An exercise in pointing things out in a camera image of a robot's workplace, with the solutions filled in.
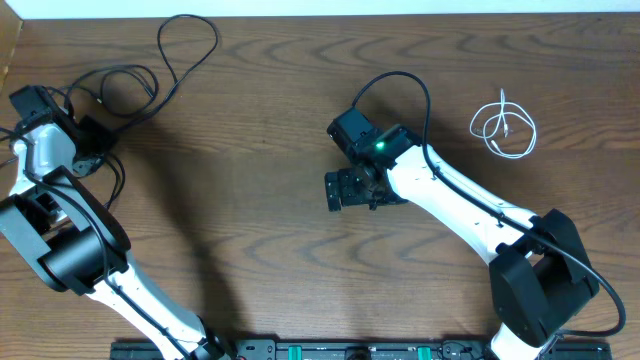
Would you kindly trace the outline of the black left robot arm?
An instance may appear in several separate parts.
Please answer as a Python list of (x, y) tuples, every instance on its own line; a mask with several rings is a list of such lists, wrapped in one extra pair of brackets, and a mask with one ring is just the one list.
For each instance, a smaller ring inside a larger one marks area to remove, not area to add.
[(235, 358), (234, 345), (139, 268), (122, 226), (80, 182), (105, 162), (116, 135), (90, 117), (77, 120), (43, 86), (9, 99), (21, 119), (7, 133), (18, 168), (1, 202), (1, 233), (37, 276), (111, 308), (165, 359)]

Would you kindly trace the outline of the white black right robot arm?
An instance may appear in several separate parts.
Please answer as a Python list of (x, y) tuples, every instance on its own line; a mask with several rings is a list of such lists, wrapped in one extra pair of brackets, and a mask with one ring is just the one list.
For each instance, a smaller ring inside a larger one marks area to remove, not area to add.
[(491, 194), (444, 162), (404, 126), (383, 131), (351, 108), (327, 128), (350, 165), (325, 176), (328, 207), (413, 203), (463, 239), (488, 265), (501, 320), (489, 349), (498, 359), (536, 359), (599, 291), (573, 221)]

